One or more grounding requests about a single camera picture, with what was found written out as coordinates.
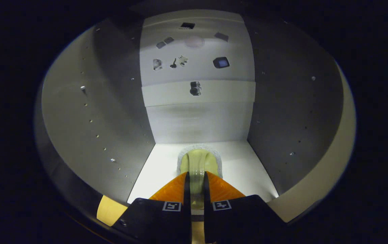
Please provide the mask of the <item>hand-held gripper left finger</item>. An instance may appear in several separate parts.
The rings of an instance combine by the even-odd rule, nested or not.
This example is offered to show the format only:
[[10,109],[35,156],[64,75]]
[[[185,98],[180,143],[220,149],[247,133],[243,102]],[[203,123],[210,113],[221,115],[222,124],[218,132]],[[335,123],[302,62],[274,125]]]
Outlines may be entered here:
[[190,176],[182,173],[152,198],[136,198],[112,226],[137,244],[190,244]]

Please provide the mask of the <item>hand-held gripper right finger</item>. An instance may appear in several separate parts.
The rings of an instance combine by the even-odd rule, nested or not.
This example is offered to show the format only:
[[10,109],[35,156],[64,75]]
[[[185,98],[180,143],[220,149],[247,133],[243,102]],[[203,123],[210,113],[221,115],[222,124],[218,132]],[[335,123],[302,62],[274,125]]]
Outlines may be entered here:
[[245,196],[219,176],[204,175],[206,243],[275,244],[287,223],[258,195]]

